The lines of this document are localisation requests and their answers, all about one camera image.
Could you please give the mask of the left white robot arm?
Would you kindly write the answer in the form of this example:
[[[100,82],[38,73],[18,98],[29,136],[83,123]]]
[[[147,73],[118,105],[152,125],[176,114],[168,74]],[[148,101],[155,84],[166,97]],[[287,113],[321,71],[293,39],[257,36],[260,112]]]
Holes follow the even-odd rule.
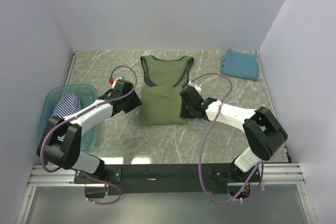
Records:
[[[134,85],[119,78],[112,88],[88,107],[69,116],[51,117],[37,147],[41,163],[49,162],[59,168],[85,172],[91,182],[99,183],[108,175],[102,159],[81,150],[82,136],[98,123],[121,111],[128,113],[142,105]]]

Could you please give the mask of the olive green tank top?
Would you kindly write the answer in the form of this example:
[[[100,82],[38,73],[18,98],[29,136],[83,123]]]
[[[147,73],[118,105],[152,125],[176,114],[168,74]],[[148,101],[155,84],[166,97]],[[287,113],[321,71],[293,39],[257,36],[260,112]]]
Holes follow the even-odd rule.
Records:
[[[144,86],[141,88],[140,124],[142,126],[187,124],[180,117],[180,92],[188,85],[194,58],[183,56],[162,60],[153,55],[140,58]]]

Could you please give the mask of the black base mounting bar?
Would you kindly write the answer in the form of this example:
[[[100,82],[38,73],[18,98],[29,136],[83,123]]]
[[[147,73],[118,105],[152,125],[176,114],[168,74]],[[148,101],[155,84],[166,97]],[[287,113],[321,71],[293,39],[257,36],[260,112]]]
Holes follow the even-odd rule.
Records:
[[[119,164],[106,165],[101,179],[121,188],[125,194],[136,193],[191,193],[201,192],[197,164]],[[230,183],[256,183],[260,171],[242,172],[229,163],[210,163],[201,165],[202,179],[208,192],[227,194]]]

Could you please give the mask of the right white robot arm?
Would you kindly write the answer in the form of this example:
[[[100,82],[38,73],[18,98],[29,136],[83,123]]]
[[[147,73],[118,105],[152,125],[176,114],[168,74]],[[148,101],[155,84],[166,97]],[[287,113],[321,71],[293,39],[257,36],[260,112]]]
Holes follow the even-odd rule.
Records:
[[[241,182],[257,163],[268,161],[288,139],[288,134],[268,108],[245,109],[218,99],[203,99],[195,87],[180,92],[180,117],[223,123],[245,133],[248,147],[230,164],[229,176]]]

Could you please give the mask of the translucent teal laundry basket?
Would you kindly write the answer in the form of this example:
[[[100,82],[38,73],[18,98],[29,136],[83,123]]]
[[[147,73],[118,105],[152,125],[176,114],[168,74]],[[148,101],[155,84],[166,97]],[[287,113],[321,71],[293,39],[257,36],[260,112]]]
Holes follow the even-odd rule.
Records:
[[[64,118],[91,105],[97,99],[95,88],[89,84],[71,84],[51,90],[45,98],[41,115],[37,143],[43,140],[43,133],[50,117]]]

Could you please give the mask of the blue white striped tank top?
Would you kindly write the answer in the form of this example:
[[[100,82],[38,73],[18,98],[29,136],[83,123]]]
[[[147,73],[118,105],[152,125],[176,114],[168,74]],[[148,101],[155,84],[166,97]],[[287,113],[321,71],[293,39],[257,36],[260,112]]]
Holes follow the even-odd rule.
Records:
[[[75,94],[67,94],[57,102],[51,117],[64,119],[83,109],[80,98]]]

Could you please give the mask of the aluminium frame rail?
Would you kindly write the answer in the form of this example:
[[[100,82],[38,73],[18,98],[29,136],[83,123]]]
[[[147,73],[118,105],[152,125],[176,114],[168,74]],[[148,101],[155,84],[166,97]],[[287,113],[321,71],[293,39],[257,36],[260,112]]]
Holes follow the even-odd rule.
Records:
[[[42,166],[35,165],[30,174],[28,187],[67,187],[76,186],[75,171],[60,169],[54,173],[46,172]],[[265,163],[263,185],[300,185],[305,180],[297,163]]]

